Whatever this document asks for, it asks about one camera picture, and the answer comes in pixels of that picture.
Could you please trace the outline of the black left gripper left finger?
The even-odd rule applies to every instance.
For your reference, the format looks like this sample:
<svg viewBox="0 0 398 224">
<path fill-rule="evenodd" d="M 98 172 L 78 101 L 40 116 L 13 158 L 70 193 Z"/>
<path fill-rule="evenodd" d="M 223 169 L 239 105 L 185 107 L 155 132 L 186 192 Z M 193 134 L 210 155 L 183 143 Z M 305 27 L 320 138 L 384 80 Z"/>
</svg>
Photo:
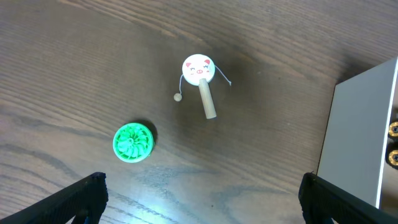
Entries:
<svg viewBox="0 0 398 224">
<path fill-rule="evenodd" d="M 1 220 L 3 224 L 98 224 L 108 202 L 106 174 L 95 172 Z"/>
</svg>

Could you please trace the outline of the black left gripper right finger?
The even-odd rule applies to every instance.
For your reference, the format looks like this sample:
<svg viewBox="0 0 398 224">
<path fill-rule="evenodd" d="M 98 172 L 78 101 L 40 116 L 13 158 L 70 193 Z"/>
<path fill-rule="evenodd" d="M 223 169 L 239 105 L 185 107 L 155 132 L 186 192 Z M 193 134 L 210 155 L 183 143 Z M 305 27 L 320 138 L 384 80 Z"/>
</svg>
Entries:
<svg viewBox="0 0 398 224">
<path fill-rule="evenodd" d="M 311 172 L 303 176 L 298 199 L 306 224 L 397 223 L 397 218 Z"/>
</svg>

